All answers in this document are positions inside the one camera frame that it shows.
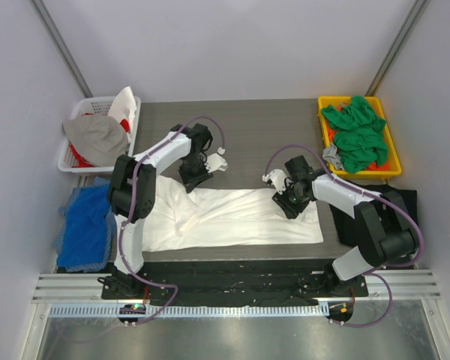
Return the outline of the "white t shirt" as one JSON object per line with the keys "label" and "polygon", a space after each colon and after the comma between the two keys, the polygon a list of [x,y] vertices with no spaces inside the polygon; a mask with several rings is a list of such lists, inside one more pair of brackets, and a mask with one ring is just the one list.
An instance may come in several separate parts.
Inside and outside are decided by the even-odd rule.
{"label": "white t shirt", "polygon": [[186,193],[180,182],[159,176],[154,208],[145,219],[142,250],[323,242],[316,204],[289,219],[273,201],[274,193],[267,188],[196,188]]}

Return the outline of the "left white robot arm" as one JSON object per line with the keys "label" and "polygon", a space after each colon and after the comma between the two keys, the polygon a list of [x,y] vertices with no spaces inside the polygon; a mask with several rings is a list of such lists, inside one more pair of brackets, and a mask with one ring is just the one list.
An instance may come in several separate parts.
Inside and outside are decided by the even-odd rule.
{"label": "left white robot arm", "polygon": [[111,275],[98,279],[103,299],[137,299],[144,293],[147,284],[139,275],[144,266],[143,229],[155,205],[157,177],[181,161],[178,173],[190,193],[213,177],[205,156],[212,142],[212,133],[205,125],[178,124],[149,150],[118,157],[108,193],[118,226],[117,254]]}

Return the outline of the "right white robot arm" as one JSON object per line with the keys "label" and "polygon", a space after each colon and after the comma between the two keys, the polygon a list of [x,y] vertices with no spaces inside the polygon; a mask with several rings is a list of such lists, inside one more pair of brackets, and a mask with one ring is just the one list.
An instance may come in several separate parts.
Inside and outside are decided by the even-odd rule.
{"label": "right white robot arm", "polygon": [[321,201],[348,221],[354,245],[323,271],[323,285],[330,295],[343,295],[361,275],[419,250],[419,227],[399,193],[368,191],[326,169],[314,169],[304,156],[288,160],[285,167],[268,171],[262,180],[274,186],[272,199],[287,218],[295,219],[311,203]]}

